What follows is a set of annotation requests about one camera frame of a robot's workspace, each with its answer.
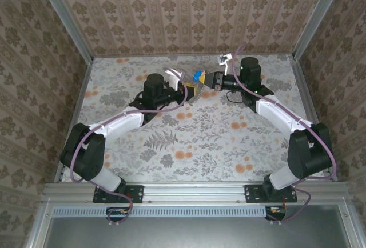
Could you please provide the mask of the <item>floral table cover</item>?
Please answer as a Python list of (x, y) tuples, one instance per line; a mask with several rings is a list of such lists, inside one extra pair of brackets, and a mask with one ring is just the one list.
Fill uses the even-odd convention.
[[(98, 58), (94, 60), (79, 122), (123, 111), (151, 73), (169, 67), (220, 71), (215, 56)], [(147, 125), (109, 143), (104, 165), (128, 182), (262, 181), (287, 162), (289, 139), (241, 102), (239, 93), (200, 87), (182, 107), (172, 103)]]

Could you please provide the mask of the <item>black connector box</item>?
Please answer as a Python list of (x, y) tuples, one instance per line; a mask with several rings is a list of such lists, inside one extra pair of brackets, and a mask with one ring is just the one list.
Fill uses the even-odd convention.
[(124, 206), (124, 207), (107, 207), (106, 208), (106, 219), (110, 224), (112, 223), (121, 223), (125, 219), (129, 217), (129, 215), (132, 213), (133, 206)]

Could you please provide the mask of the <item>grey metal panel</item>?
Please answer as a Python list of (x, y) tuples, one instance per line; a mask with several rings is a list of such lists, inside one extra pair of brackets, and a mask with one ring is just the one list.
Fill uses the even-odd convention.
[(44, 248), (351, 248), (334, 206), (308, 206), (278, 224), (264, 218), (56, 218)]

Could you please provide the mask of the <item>aluminium back rail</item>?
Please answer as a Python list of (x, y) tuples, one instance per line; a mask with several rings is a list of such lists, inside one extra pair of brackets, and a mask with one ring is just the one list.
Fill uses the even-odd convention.
[[(147, 58), (147, 57), (200, 57), (200, 56), (219, 56), (221, 53), (174, 53), (174, 54), (142, 54), (142, 55), (95, 55), (92, 59), (98, 58)], [(279, 52), (279, 53), (247, 53), (243, 52), (241, 55), (287, 55), (293, 57), (293, 53)]]

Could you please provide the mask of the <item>aluminium side rail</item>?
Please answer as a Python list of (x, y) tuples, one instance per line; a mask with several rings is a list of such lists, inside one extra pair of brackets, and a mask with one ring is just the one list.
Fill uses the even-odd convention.
[(315, 107), (311, 98), (311, 94), (309, 92), (307, 82), (304, 77), (304, 73), (302, 71), (302, 68), (300, 66), (300, 62), (298, 59), (296, 59), (292, 54), (288, 55), (291, 68), (293, 71), (293, 75), (296, 80), (296, 85), (300, 93), (300, 98), (305, 110), (306, 119), (313, 122), (313, 123), (319, 123), (318, 116), (315, 111)]
[[(66, 140), (64, 145), (66, 145), (67, 140), (69, 138), (69, 135), (72, 131), (73, 126), (78, 122), (79, 119), (79, 114), (81, 112), (81, 107), (82, 107), (82, 103), (83, 103), (83, 99), (86, 93), (86, 89), (90, 80), (90, 76), (91, 76), (91, 72), (92, 72), (92, 68), (93, 68), (93, 63), (94, 63), (94, 57), (91, 58), (91, 61), (87, 64), (86, 67), (86, 71), (85, 71), (85, 75), (82, 81), (82, 85), (79, 91), (79, 95), (75, 104), (75, 108), (74, 108), (74, 113), (71, 119), (71, 123), (67, 132), (67, 136), (66, 136)], [(57, 167), (57, 171), (54, 177), (54, 183), (59, 183), (60, 180), (62, 179), (62, 174), (63, 174), (63, 164), (61, 162), (59, 162), (58, 167)]]

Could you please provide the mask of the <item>aluminium corner post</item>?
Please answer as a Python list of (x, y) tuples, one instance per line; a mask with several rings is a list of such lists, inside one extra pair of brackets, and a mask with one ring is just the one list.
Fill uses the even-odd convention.
[(49, 0), (54, 10), (57, 12), (60, 20), (65, 26), (67, 32), (75, 43), (79, 53), (83, 57), (86, 64), (89, 66), (93, 63), (94, 54), (92, 49), (87, 45), (86, 39), (83, 37), (81, 28), (77, 25), (73, 18), (71, 8), (68, 8), (65, 0)]
[(325, 17), (333, 1), (334, 0), (319, 0), (317, 2), (309, 21), (305, 25), (304, 30), (292, 51), (294, 60), (299, 60), (304, 54), (305, 49), (315, 35), (317, 28), (320, 26), (321, 21)]

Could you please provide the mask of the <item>aluminium mounting rail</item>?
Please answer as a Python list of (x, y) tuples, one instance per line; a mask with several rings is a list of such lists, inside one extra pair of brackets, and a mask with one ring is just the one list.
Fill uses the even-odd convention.
[[(243, 205), (248, 185), (256, 182), (139, 182), (144, 187), (143, 205)], [(298, 188), (311, 195), (311, 205), (335, 205), (350, 199), (344, 182), (308, 181)], [(91, 204), (94, 187), (82, 183), (47, 184), (42, 203)]]

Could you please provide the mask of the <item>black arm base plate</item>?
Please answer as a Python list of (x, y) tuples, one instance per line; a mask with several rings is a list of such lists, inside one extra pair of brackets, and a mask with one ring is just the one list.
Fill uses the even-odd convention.
[[(133, 203), (142, 203), (144, 197), (144, 186), (143, 185), (125, 185), (123, 187), (118, 187), (115, 193), (120, 193), (132, 200)], [(126, 198), (112, 195), (98, 189), (94, 190), (93, 195), (94, 203), (128, 203)]]
[(288, 186), (281, 190), (274, 187), (259, 185), (245, 185), (246, 203), (281, 203), (281, 202), (297, 202), (297, 194), (293, 187)]

